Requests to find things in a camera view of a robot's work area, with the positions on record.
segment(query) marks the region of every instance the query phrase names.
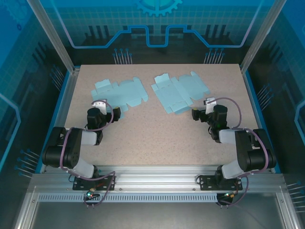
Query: aluminum frame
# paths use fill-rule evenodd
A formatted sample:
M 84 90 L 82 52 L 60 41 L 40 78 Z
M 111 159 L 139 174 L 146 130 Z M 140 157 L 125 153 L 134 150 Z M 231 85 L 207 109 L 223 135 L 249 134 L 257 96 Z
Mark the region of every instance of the aluminum frame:
M 270 8 L 266 18 L 263 21 L 263 24 L 259 31 L 257 32 L 256 37 L 254 38 L 253 43 L 251 44 L 244 60 L 241 64 L 241 72 L 244 74 L 248 67 L 250 66 L 252 60 L 254 59 L 255 55 L 257 54 L 259 48 L 263 44 L 266 36 L 271 30 L 277 16 L 282 11 L 283 6 L 285 5 L 287 0 L 274 0 L 272 7 Z
M 46 32 L 48 38 L 50 39 L 52 45 L 54 46 L 57 54 L 61 58 L 63 64 L 70 73 L 74 73 L 74 69 L 75 69 L 74 64 L 69 54 L 67 53 L 64 45 L 62 44 L 61 39 L 57 34 L 41 2 L 39 0 L 27 0 L 27 2 L 32 8 L 43 30 Z

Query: glass panel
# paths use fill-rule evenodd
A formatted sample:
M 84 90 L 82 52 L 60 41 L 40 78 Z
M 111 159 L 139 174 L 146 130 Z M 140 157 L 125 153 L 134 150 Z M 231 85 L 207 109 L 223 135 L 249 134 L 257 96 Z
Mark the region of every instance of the glass panel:
M 273 2 L 43 0 L 42 4 L 79 65 L 131 63 L 123 58 L 130 54 L 133 63 L 240 63 Z
M 66 69 L 26 1 L 0 1 L 0 228 L 12 228 Z
M 249 67 L 278 164 L 288 184 L 305 182 L 304 12 L 304 1 L 288 0 Z M 304 205 L 304 198 L 295 200 L 301 202 L 297 206 Z

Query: metal base plate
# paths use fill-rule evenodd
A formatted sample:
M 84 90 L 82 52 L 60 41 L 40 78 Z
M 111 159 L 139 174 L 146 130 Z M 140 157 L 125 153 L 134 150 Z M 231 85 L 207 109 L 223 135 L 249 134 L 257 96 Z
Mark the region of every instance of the metal base plate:
M 243 190 L 242 183 L 236 187 L 235 183 L 237 182 L 237 179 L 232 180 L 226 180 L 226 183 L 222 183 L 222 186 L 219 187 L 216 184 L 215 176 L 206 176 L 206 175 L 200 175 L 197 178 L 196 181 L 200 185 L 201 191 L 218 191 L 218 190 L 227 190 L 227 191 L 235 191 L 236 188 L 238 190 Z
M 112 176 L 108 176 L 101 180 L 88 181 L 88 180 L 83 180 L 83 179 L 75 177 L 72 189 L 77 190 L 77 191 L 88 191 L 90 188 L 96 187 L 97 191 L 106 191 L 111 179 L 112 179 Z M 113 179 L 113 184 L 110 186 L 110 189 L 109 189 L 110 191 L 114 190 L 114 184 L 115 184 L 115 177 Z

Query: white arm segment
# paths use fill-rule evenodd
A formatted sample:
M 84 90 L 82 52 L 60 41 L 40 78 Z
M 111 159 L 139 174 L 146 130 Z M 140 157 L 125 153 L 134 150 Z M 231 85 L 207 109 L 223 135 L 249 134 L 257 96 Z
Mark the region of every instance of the white arm segment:
M 74 173 L 78 174 L 79 176 L 92 178 L 94 173 L 94 166 L 87 163 L 81 157 L 78 160 L 77 165 L 72 169 Z
M 227 143 L 227 144 L 235 145 L 236 144 L 235 131 L 236 130 L 231 130 L 231 129 L 219 131 L 219 141 L 221 143 Z
M 96 144 L 97 135 L 95 132 L 82 131 L 81 134 L 81 145 L 82 146 L 94 146 Z

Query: blue frame edge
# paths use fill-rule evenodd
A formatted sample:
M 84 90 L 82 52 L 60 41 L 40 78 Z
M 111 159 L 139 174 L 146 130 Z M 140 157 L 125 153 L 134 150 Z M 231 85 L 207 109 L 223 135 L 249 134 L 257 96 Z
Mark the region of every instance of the blue frame edge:
M 268 133 L 267 126 L 266 126 L 266 123 L 265 123 L 265 120 L 264 120 L 264 117 L 263 117 L 263 113 L 262 113 L 262 110 L 259 106 L 259 103 L 258 103 L 258 100 L 257 100 L 257 97 L 256 97 L 256 93 L 255 93 L 255 90 L 254 90 L 254 87 L 253 87 L 253 84 L 252 84 L 252 81 L 251 81 L 250 74 L 249 74 L 248 70 L 245 72 L 245 76 L 246 76 L 246 79 L 245 79 L 246 86 L 250 90 L 250 91 L 248 91 L 248 93 L 250 95 L 250 100 L 252 99 L 251 103 L 254 104 L 255 107 L 256 107 L 256 109 L 253 109 L 255 117 L 256 117 L 256 119 L 258 119 L 256 121 L 258 123 L 260 123 L 261 127 L 267 132 L 268 138 L 269 138 L 269 140 L 271 142 L 271 145 L 272 145 L 272 141 L 271 141 L 270 135 Z M 275 169 L 276 173 L 281 173 L 281 170 L 280 170 L 280 167 L 279 167 L 278 163 L 276 163 L 276 166 L 275 166 L 274 169 Z

